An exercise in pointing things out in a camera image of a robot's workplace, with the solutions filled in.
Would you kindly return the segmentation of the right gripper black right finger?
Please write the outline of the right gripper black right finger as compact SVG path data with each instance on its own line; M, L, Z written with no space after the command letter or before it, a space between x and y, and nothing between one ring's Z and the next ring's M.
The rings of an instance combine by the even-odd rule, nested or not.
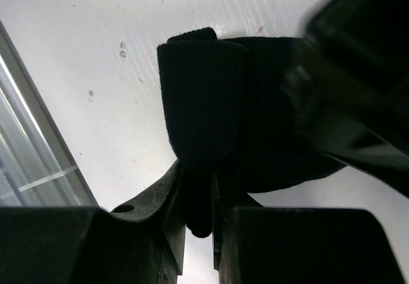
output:
M236 207L260 207L256 200L238 185L236 173L217 170L212 177L212 241L213 267L219 283L240 283L236 242L231 240L229 222Z

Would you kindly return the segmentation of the black sock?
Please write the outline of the black sock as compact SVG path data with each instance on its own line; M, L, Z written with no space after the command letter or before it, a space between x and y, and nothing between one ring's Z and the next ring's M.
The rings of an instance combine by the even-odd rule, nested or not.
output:
M282 82L292 37L220 39L212 28L171 37L157 47L169 142L185 175L189 230L212 232L211 175L226 168L230 191L267 193L326 178L343 168L295 132Z

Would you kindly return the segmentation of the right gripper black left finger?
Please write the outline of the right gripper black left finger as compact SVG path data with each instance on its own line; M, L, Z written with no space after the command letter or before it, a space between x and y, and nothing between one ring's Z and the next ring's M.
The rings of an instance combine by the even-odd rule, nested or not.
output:
M183 273L186 224L178 161L163 177L111 211L131 224L126 274L129 283L176 283Z

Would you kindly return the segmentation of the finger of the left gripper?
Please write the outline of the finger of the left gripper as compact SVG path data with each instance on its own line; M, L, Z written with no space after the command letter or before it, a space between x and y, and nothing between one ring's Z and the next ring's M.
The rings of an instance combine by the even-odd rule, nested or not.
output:
M284 88L317 151L408 194L408 0L326 0Z

